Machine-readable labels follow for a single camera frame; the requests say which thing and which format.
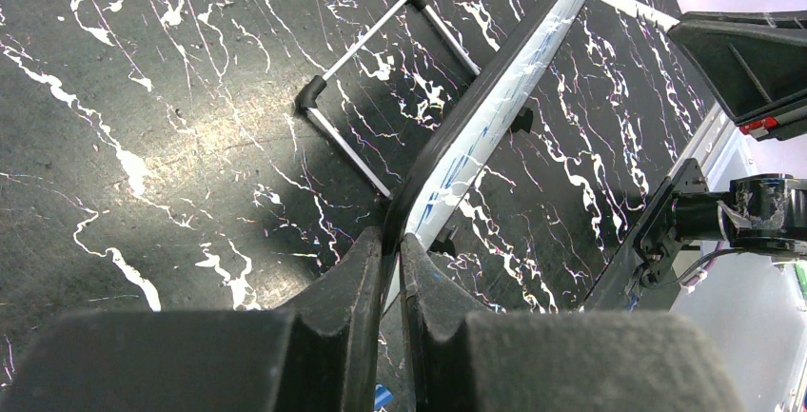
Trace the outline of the white blue whiteboard marker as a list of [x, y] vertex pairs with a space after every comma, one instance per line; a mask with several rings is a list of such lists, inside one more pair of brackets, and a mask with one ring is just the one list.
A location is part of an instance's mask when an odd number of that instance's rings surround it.
[[637, 0], [601, 0], [615, 10], [640, 19], [663, 32], [668, 32], [679, 23], [679, 19]]

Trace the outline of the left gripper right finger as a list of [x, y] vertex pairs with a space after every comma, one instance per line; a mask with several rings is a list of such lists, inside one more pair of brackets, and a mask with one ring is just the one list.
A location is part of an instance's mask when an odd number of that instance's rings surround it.
[[739, 411], [712, 342], [668, 312], [498, 314], [400, 244], [413, 411]]

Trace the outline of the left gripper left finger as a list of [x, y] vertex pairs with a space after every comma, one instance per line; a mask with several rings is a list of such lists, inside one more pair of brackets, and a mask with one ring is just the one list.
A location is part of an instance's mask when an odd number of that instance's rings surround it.
[[382, 233], [271, 310], [83, 312], [39, 337], [5, 411], [370, 411]]

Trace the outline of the blue marker cap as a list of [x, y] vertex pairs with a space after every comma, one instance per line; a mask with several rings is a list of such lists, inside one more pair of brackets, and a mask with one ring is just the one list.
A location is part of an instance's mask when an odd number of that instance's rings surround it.
[[394, 399], [392, 392], [383, 384], [377, 383], [374, 391], [374, 411], [381, 411]]

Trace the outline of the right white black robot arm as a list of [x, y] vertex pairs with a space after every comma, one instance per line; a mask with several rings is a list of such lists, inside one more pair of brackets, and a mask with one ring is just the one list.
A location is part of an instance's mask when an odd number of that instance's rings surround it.
[[[687, 12], [666, 34], [742, 135], [805, 135], [805, 11]], [[803, 255], [806, 182], [759, 174], [725, 192], [672, 192], [635, 249], [643, 260], [637, 281], [647, 289], [683, 284], [723, 255]]]

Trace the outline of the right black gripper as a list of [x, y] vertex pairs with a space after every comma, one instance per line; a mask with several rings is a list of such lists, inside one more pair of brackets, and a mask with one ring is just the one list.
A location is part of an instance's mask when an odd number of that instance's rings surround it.
[[743, 135], [806, 134], [805, 10], [689, 11], [679, 20], [668, 37]]

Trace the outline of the white whiteboard black frame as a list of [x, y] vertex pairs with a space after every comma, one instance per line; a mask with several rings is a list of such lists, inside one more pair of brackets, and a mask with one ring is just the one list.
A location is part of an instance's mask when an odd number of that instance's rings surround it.
[[[552, 63], [586, 1], [538, 0], [508, 35], [492, 61], [479, 68], [427, 0], [397, 0], [336, 63], [324, 74], [314, 76], [296, 95], [295, 108], [318, 123], [390, 203], [384, 219], [380, 261], [383, 310], [387, 310], [400, 293], [395, 281], [403, 275], [398, 254], [401, 238], [412, 234], [423, 247], [436, 240]], [[317, 99], [336, 71], [407, 6], [418, 9], [428, 18], [475, 78], [423, 147], [403, 187], [391, 193], [322, 115]]]

